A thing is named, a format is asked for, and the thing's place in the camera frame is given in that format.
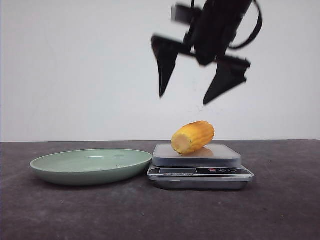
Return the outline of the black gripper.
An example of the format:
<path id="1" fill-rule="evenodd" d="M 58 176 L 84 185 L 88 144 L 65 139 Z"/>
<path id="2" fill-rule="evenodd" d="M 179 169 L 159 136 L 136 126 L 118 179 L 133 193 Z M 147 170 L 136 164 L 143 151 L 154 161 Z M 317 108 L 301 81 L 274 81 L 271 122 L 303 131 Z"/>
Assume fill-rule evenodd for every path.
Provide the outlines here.
<path id="1" fill-rule="evenodd" d="M 178 54 L 189 55 L 192 47 L 195 58 L 202 66 L 208 65 L 217 57 L 216 73 L 204 96 L 204 105 L 247 81 L 245 73 L 251 63 L 247 59 L 225 53 L 235 39 L 251 3 L 250 0 L 208 0 L 202 10 L 195 10 L 183 42 L 159 35 L 151 37 L 151 47 L 157 60 L 160 98 L 167 89 Z"/>

